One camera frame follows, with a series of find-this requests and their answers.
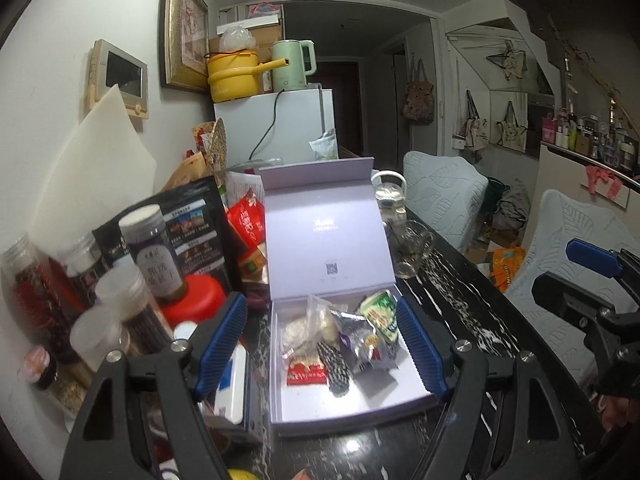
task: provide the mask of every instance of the white refrigerator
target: white refrigerator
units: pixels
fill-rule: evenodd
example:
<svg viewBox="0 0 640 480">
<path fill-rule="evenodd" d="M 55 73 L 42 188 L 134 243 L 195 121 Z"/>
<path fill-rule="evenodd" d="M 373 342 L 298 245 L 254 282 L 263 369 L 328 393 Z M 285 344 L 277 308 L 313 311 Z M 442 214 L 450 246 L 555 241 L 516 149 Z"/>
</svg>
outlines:
<svg viewBox="0 0 640 480">
<path fill-rule="evenodd" d="M 334 128 L 334 97 L 319 88 L 256 95 L 214 105 L 226 135 L 226 164 L 249 160 L 251 152 L 275 122 L 253 160 L 282 158 L 284 164 L 314 160 L 310 140 Z"/>
</svg>

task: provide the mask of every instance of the green snack packet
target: green snack packet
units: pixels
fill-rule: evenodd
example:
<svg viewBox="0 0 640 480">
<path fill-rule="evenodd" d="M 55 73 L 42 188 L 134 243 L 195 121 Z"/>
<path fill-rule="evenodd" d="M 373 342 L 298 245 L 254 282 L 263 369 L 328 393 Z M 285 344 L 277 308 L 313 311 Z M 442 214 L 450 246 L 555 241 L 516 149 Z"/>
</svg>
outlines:
<svg viewBox="0 0 640 480">
<path fill-rule="evenodd" d="M 396 302 L 388 290 L 377 292 L 365 298 L 358 307 L 358 313 L 380 331 L 389 345 L 398 341 L 398 322 L 396 321 Z"/>
</svg>

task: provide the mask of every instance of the blue gripper pad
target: blue gripper pad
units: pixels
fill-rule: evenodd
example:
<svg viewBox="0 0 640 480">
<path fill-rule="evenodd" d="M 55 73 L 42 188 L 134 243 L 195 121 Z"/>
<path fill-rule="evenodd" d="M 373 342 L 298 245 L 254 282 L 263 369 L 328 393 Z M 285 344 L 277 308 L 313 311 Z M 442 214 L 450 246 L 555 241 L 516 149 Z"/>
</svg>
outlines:
<svg viewBox="0 0 640 480">
<path fill-rule="evenodd" d="M 598 246 L 574 238 L 566 245 L 566 257 L 605 278 L 615 278 L 622 273 L 622 266 L 615 254 Z"/>
<path fill-rule="evenodd" d="M 448 333 L 445 336 L 442 332 L 444 327 L 441 324 L 422 311 L 414 311 L 404 298 L 400 298 L 396 305 L 396 319 L 422 384 L 438 398 L 448 397 L 451 388 L 447 384 L 446 365 L 441 352 L 446 352 L 450 357 L 449 349 L 454 342 L 452 336 Z M 431 340 L 429 332 L 434 332 L 434 336 L 438 338 L 440 351 Z"/>
<path fill-rule="evenodd" d="M 247 307 L 242 294 L 232 292 L 212 318 L 200 323 L 189 342 L 193 345 L 190 373 L 198 400 L 215 392 L 226 364 L 246 325 Z"/>
</svg>

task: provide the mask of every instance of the picture frame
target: picture frame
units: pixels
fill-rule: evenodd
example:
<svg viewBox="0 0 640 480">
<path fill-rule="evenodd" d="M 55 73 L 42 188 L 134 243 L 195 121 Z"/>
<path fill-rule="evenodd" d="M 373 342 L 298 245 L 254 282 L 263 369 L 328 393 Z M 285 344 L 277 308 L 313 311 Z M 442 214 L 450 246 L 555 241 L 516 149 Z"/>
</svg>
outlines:
<svg viewBox="0 0 640 480">
<path fill-rule="evenodd" d="M 161 0 L 159 19 L 160 84 L 208 92 L 209 8 L 204 0 Z"/>
</svg>

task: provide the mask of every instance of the bamboo branch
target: bamboo branch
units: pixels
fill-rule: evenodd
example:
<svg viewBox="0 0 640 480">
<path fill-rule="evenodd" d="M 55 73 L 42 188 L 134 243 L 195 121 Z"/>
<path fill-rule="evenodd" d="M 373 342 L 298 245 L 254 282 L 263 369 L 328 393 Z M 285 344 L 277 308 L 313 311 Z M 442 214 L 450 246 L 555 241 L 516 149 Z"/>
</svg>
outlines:
<svg viewBox="0 0 640 480">
<path fill-rule="evenodd" d="M 580 64 L 580 66 L 583 67 L 589 73 L 589 75 L 591 75 L 593 80 L 604 89 L 604 91 L 607 93 L 607 95 L 610 98 L 616 101 L 616 106 L 624 115 L 626 122 L 629 124 L 629 127 L 633 131 L 635 131 L 636 135 L 639 135 L 638 127 L 636 126 L 636 123 L 631 118 L 631 116 L 627 113 L 626 108 L 620 101 L 620 98 L 616 95 L 616 94 L 619 94 L 620 92 L 615 87 L 615 85 L 613 83 L 607 83 L 606 81 L 604 81 L 604 79 L 601 78 L 600 74 L 596 72 L 596 69 L 594 69 L 591 63 L 588 60 L 584 60 L 584 58 L 580 55 L 580 52 L 578 52 L 568 41 L 562 39 L 562 36 L 560 35 L 560 31 L 556 27 L 556 24 L 554 23 L 554 20 L 551 18 L 550 14 L 548 14 L 546 18 L 548 19 L 549 25 L 551 25 L 551 29 L 556 35 L 556 40 L 558 40 L 564 47 L 564 51 L 567 54 L 569 54 L 569 56 L 573 57 Z"/>
</svg>

